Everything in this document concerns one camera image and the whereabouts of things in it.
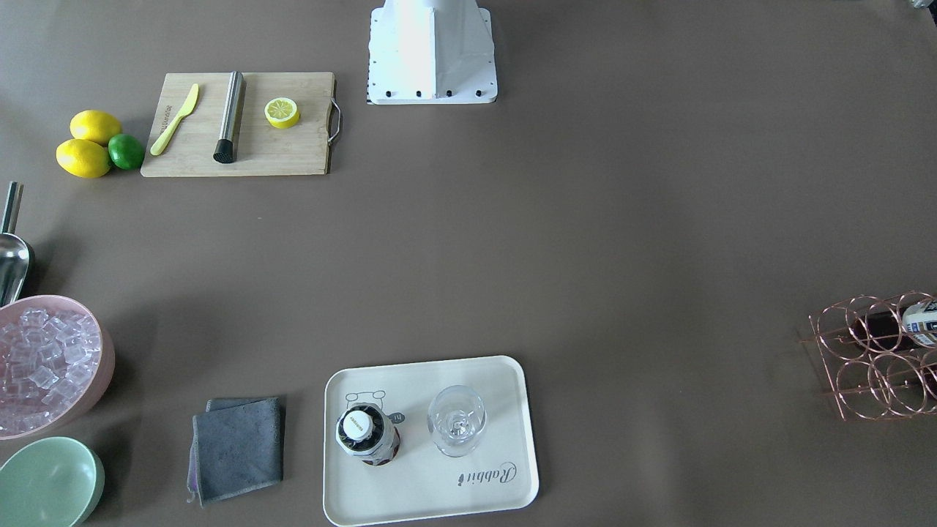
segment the rose gold wine rack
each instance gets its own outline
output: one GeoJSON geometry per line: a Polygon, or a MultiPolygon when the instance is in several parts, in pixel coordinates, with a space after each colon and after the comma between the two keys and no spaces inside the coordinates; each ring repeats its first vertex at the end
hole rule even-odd
{"type": "Polygon", "coordinates": [[[807,341],[819,351],[827,395],[843,420],[937,414],[937,345],[919,344],[901,323],[905,309],[934,299],[917,291],[862,295],[810,316],[807,341]]]}

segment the mint green bowl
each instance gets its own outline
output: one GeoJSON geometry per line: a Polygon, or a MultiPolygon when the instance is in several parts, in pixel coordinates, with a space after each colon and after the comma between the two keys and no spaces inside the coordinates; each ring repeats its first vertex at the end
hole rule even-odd
{"type": "Polygon", "coordinates": [[[91,449],[69,437],[40,439],[0,467],[0,525],[78,525],[103,489],[104,468],[91,449]]]}

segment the table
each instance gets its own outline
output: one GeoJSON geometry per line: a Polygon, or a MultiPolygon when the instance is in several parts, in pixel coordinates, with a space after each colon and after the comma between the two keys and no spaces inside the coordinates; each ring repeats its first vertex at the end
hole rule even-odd
{"type": "Polygon", "coordinates": [[[843,298],[937,290],[928,12],[480,5],[496,103],[375,107],[380,2],[0,4],[0,159],[38,259],[25,294],[84,303],[117,351],[101,402],[54,432],[104,462],[88,525],[327,525],[329,377],[493,354],[527,374],[540,495],[421,525],[929,523],[937,421],[841,422],[798,341],[843,298]],[[56,165],[78,111],[145,139],[166,73],[233,69],[335,73],[330,174],[56,165]],[[187,504],[191,416],[269,395],[284,481],[187,504]]]}

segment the glass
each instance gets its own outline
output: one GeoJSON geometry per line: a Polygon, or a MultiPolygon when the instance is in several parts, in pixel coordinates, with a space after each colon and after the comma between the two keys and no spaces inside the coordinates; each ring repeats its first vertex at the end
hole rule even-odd
{"type": "Polygon", "coordinates": [[[433,443],[450,458],[461,458],[478,446],[485,424],[482,397],[461,384],[439,392],[429,405],[426,424],[433,443]]]}

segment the lime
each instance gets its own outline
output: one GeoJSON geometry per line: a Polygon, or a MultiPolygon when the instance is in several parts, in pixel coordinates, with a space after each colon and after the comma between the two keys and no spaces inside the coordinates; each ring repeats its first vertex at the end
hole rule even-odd
{"type": "Polygon", "coordinates": [[[108,154],[117,168],[133,170],[143,164],[143,145],[129,134],[119,133],[111,137],[108,154]]]}
{"type": "Polygon", "coordinates": [[[71,118],[68,128],[75,139],[87,139],[102,146],[122,129],[116,117],[101,110],[78,112],[71,118]]]}
{"type": "Polygon", "coordinates": [[[299,107],[291,98],[278,97],[263,108],[267,121],[276,128],[289,128],[299,121],[299,107]]]}
{"type": "Polygon", "coordinates": [[[100,177],[111,169],[106,148],[87,139],[69,139],[55,149],[55,160],[79,177],[100,177]]]}

